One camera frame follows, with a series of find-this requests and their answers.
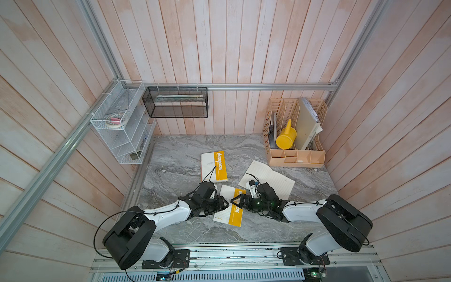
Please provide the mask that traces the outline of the white orange Notebook notebook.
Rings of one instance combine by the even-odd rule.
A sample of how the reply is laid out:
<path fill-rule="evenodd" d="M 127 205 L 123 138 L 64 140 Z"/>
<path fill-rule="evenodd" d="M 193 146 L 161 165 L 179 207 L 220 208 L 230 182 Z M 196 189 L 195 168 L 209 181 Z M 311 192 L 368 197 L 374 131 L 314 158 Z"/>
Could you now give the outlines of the white orange Notebook notebook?
<path fill-rule="evenodd" d="M 203 153 L 201 161 L 201 181 L 221 183 L 229 180 L 223 151 Z"/>
<path fill-rule="evenodd" d="M 214 215 L 214 222 L 229 224 L 235 227 L 241 226 L 243 209 L 238 208 L 234 204 L 230 203 L 231 199 L 239 196 L 240 194 L 246 194 L 246 191 L 244 189 L 237 189 L 227 185 L 221 186 L 220 196 L 223 196 L 230 205 L 225 210 L 220 211 Z"/>

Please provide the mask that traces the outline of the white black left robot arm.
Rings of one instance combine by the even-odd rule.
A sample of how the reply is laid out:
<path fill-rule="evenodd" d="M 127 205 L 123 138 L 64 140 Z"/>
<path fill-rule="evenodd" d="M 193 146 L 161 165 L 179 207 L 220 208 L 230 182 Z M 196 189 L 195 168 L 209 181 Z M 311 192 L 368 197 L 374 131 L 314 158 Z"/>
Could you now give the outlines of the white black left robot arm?
<path fill-rule="evenodd" d="M 174 247 L 163 237 L 153 239 L 153 234 L 173 224 L 210 216 L 228 207 L 228 201 L 217 194 L 214 183 L 202 182 L 173 204 L 147 210 L 133 206 L 123 211 L 102 244 L 122 270 L 131 268 L 139 260 L 161 268 L 173 266 L 176 259 Z"/>

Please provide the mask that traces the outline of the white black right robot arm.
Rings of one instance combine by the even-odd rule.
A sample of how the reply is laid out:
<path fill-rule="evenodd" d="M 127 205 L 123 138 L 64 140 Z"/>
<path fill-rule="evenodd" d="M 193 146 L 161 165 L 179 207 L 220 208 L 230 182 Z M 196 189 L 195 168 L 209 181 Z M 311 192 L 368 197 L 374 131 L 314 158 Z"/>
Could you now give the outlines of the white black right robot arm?
<path fill-rule="evenodd" d="M 316 235 L 306 235 L 296 248 L 292 257 L 299 263 L 312 265 L 330 251 L 343 248 L 358 253 L 369 245 L 372 221 L 341 196 L 331 195 L 316 202 L 281 200 L 268 183 L 251 183 L 251 194 L 240 194 L 231 199 L 231 204 L 278 222 L 317 222 L 325 227 Z"/>

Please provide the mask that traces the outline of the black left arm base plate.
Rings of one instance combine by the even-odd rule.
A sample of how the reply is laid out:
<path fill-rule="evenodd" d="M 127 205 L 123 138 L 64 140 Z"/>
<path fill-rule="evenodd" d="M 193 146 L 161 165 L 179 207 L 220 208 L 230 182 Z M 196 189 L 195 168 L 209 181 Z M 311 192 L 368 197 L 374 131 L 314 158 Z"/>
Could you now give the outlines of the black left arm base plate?
<path fill-rule="evenodd" d="M 169 251 L 169 254 L 161 261 L 144 260 L 142 269 L 186 269 L 190 264 L 190 250 L 180 249 Z"/>

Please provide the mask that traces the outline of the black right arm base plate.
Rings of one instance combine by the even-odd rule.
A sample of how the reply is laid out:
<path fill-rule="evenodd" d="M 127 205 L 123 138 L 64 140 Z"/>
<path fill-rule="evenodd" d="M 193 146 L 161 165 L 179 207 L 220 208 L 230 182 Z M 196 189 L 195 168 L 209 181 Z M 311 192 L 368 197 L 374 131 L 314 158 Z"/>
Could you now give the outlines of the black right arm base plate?
<path fill-rule="evenodd" d="M 311 266 L 329 265 L 330 259 L 327 254 L 314 256 L 309 250 L 303 247 L 282 247 L 278 252 L 285 266 Z"/>

